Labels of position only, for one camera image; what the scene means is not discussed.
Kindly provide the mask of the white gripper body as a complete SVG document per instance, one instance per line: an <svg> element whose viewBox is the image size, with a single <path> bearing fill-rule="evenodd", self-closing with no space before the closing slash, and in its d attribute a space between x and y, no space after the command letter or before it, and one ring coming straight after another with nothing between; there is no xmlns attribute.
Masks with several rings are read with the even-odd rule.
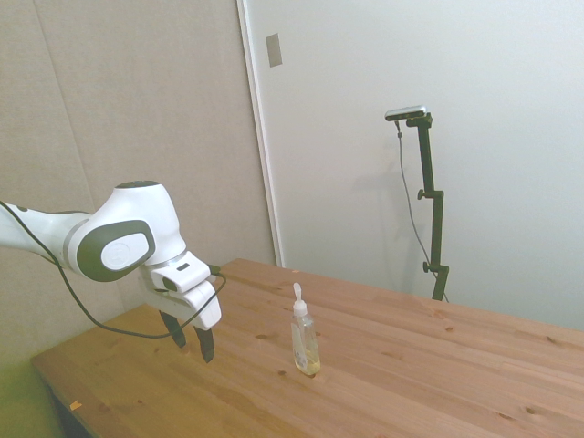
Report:
<svg viewBox="0 0 584 438"><path fill-rule="evenodd" d="M222 311L214 286L209 281L185 293L157 292L151 276L144 269L140 270L142 290L146 302L172 317L186 322L198 329L209 330L221 319Z"/></svg>

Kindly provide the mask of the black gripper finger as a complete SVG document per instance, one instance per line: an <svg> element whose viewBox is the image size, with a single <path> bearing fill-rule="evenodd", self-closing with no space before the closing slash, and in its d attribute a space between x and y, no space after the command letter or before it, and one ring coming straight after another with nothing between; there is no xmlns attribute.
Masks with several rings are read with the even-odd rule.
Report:
<svg viewBox="0 0 584 438"><path fill-rule="evenodd" d="M172 340L179 348L184 348L186 346L186 337L184 336L183 329L179 320L170 314L160 311L162 317L162 322L167 328L168 333L171 335Z"/></svg>
<svg viewBox="0 0 584 438"><path fill-rule="evenodd" d="M214 334L209 329L193 327L197 338L199 340L200 351L205 363L209 363L214 359Z"/></svg>

